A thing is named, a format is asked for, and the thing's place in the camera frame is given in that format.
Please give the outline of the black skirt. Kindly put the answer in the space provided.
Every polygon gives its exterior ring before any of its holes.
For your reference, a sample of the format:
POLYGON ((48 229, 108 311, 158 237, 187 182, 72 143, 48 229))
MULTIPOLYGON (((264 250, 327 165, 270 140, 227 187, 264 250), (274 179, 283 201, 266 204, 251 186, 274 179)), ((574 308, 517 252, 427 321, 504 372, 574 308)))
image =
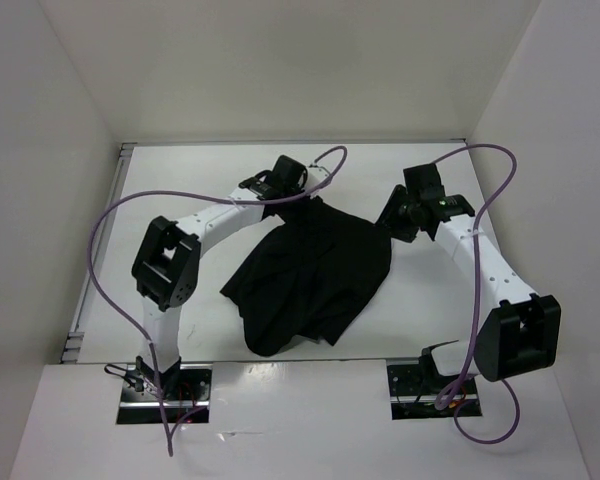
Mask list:
POLYGON ((247 348, 262 357, 295 337, 335 345, 391 268, 387 230, 326 204, 289 204, 282 225, 250 252, 221 294, 243 321, 247 348))

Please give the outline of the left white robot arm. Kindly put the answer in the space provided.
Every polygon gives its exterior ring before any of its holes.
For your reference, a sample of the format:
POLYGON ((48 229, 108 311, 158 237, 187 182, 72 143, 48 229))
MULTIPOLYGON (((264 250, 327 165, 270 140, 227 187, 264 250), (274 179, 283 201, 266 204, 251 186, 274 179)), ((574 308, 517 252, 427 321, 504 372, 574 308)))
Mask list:
POLYGON ((313 194, 329 175, 317 163, 305 166, 282 155, 272 169, 241 181, 220 203, 177 220, 158 216, 149 223, 131 273, 142 297, 141 326, 149 336, 136 368, 153 397, 168 399, 178 390, 181 311, 197 287, 203 256, 273 215, 287 198, 313 194))

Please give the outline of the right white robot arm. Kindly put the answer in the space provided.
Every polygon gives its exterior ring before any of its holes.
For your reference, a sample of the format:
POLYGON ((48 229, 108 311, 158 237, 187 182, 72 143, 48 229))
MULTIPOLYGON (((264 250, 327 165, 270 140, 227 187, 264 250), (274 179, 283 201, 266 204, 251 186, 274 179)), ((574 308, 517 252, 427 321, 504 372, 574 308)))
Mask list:
POLYGON ((481 227, 486 211, 447 194, 436 165, 403 174, 378 225, 406 243, 426 233, 474 287, 469 338, 423 349, 422 388, 442 392, 461 373, 496 382, 553 366, 561 321, 557 299, 539 295, 517 275, 481 227))

